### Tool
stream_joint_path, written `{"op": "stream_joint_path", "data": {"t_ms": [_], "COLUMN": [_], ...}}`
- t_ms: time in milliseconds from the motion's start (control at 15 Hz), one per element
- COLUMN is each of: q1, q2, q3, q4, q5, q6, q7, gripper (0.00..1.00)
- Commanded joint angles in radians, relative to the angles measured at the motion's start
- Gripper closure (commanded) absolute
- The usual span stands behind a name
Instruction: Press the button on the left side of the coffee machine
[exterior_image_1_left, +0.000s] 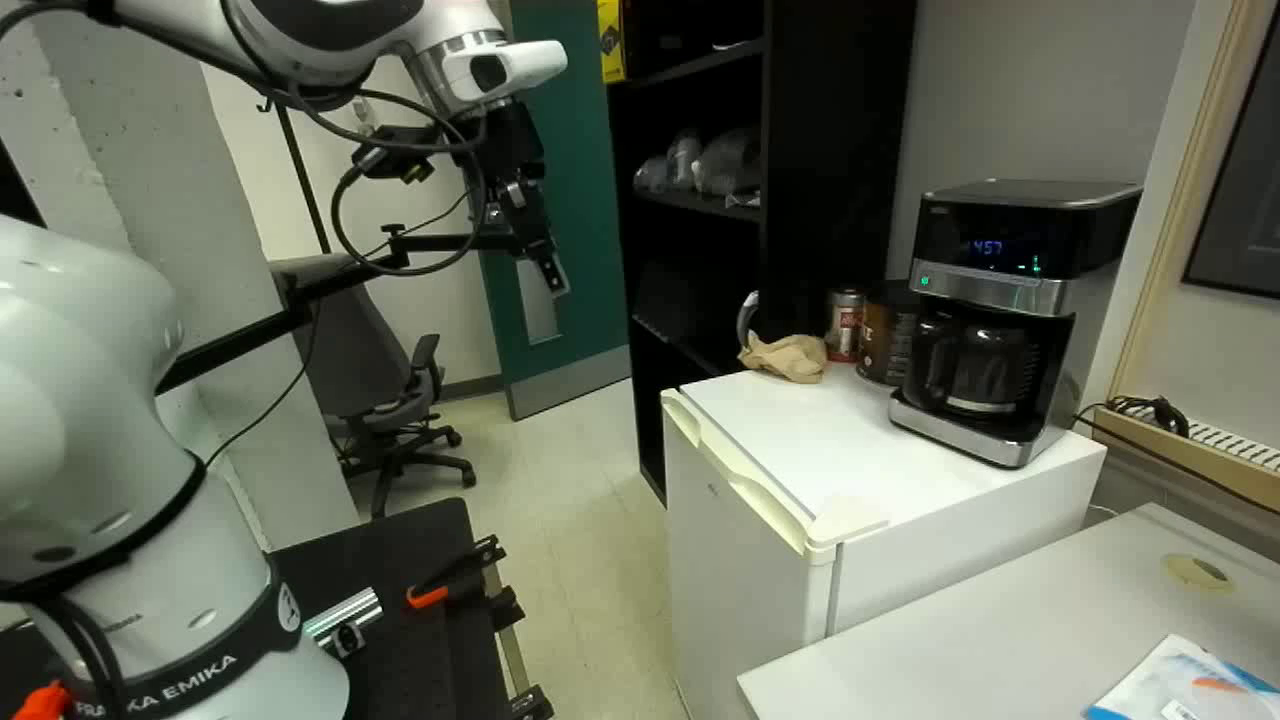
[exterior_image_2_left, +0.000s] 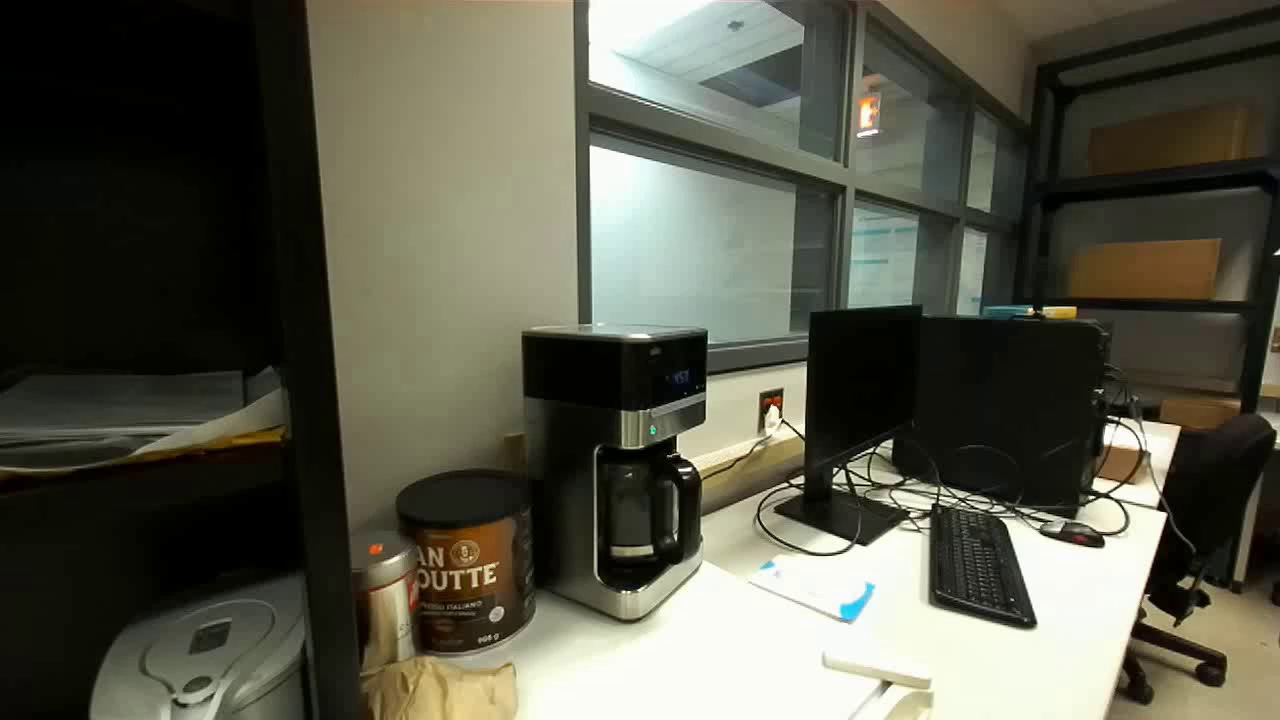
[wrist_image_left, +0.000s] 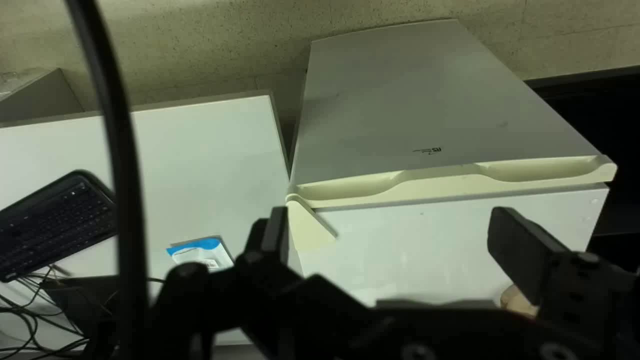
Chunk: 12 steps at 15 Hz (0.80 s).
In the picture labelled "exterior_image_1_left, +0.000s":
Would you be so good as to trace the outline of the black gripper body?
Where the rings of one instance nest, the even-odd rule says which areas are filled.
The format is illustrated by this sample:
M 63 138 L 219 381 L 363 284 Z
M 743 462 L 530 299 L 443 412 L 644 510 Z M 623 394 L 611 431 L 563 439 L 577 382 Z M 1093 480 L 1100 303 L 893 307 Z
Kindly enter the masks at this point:
M 530 113 L 518 101 L 507 101 L 484 114 L 474 172 L 484 185 L 481 228 L 507 233 L 516 250 L 543 247 L 543 145 L 537 135 Z

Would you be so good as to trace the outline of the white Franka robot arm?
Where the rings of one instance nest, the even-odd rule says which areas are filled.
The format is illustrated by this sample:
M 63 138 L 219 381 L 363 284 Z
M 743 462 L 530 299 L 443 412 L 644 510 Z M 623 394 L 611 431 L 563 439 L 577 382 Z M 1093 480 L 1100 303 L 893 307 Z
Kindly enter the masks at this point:
M 84 11 L 216 64 L 300 113 L 353 101 L 400 59 L 435 150 L 529 247 L 529 160 L 496 135 L 569 67 L 487 0 L 19 0 Z M 353 678 L 305 635 L 297 593 L 179 443 L 157 394 L 179 361 L 177 288 L 149 261 L 0 220 L 0 596 L 50 652 L 69 720 L 345 720 Z

